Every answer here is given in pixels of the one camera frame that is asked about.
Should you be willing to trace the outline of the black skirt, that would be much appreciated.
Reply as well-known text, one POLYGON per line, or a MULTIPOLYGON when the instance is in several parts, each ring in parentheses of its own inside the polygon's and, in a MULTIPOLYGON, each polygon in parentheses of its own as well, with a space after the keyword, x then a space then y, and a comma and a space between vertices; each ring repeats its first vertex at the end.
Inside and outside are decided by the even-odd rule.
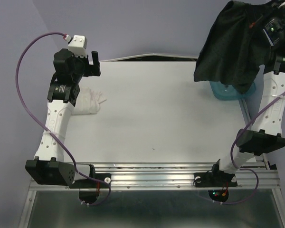
POLYGON ((229 1, 209 31, 196 63, 194 81, 220 82, 245 94, 270 53, 263 25, 281 3, 229 1))

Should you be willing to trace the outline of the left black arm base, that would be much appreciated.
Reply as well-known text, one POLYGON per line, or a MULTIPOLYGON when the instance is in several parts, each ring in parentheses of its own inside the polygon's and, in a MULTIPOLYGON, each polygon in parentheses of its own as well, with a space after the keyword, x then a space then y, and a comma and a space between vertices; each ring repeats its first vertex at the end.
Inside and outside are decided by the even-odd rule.
POLYGON ((104 204, 111 194, 111 174, 98 173, 92 164, 78 164, 70 189, 77 189, 81 205, 87 207, 104 204))

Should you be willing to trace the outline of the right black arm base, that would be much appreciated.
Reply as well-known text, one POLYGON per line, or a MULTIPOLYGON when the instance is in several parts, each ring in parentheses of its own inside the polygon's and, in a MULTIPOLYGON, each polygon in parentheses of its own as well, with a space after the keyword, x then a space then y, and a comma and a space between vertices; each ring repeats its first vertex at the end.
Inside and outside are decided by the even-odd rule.
POLYGON ((209 197, 219 203, 225 203, 229 197, 229 187, 237 187, 235 174, 228 174, 219 169, 216 162, 209 171, 195 172, 193 186, 197 188, 211 188, 209 197))

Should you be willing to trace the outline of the white pleated skirt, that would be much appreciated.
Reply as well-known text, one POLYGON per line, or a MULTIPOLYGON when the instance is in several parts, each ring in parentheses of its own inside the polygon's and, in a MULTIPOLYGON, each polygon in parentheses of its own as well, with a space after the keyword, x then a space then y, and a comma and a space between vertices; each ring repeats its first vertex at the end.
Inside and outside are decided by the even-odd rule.
POLYGON ((100 110, 100 104, 105 101, 106 97, 102 92, 91 90, 89 87, 82 87, 72 115, 97 114, 100 110))

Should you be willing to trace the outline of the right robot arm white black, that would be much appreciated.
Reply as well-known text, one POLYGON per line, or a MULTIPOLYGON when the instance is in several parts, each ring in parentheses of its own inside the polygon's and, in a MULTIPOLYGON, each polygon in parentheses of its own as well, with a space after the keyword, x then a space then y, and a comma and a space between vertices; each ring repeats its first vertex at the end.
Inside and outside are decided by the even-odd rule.
POLYGON ((213 165, 209 180, 214 185, 234 177, 249 159, 285 147, 285 138, 282 137, 285 108, 285 0, 273 0, 270 7, 267 14, 250 25, 250 28, 263 31, 265 43, 270 48, 265 60, 259 112, 239 130, 230 154, 213 165))

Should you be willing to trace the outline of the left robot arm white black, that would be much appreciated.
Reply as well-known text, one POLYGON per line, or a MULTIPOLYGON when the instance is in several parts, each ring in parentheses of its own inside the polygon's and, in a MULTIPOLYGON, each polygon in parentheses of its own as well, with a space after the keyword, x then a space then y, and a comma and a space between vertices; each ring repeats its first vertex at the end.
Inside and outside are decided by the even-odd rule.
POLYGON ((27 160, 26 171, 40 185, 72 186, 76 167, 64 162, 64 141, 71 114, 80 92, 83 77, 100 76, 98 52, 88 57, 77 57, 68 49, 54 54, 55 72, 47 95, 45 129, 34 159, 27 160))

